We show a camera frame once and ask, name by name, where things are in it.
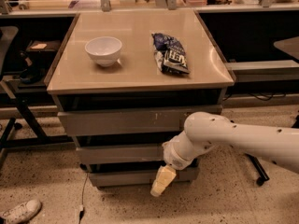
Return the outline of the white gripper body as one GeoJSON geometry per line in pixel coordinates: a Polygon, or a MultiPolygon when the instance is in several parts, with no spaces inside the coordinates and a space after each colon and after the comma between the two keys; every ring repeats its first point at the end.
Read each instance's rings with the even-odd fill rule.
{"type": "Polygon", "coordinates": [[[183,170],[192,163],[192,161],[182,159],[171,142],[164,142],[162,147],[164,149],[164,162],[173,169],[183,170]]]}

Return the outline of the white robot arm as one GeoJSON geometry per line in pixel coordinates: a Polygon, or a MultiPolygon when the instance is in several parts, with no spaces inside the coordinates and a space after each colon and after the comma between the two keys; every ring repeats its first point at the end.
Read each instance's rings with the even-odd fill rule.
{"type": "Polygon", "coordinates": [[[165,165],[158,169],[150,194],[160,196],[178,171],[219,145],[299,173],[298,129],[238,124],[221,115],[195,112],[186,118],[180,134],[163,143],[165,165]]]}

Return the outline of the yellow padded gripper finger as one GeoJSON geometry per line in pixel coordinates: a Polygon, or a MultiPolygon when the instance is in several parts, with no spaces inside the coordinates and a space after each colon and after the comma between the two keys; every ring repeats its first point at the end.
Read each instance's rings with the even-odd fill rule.
{"type": "Polygon", "coordinates": [[[159,197],[175,179],[176,175],[176,170],[171,166],[161,166],[152,184],[150,194],[154,197],[159,197]]]}

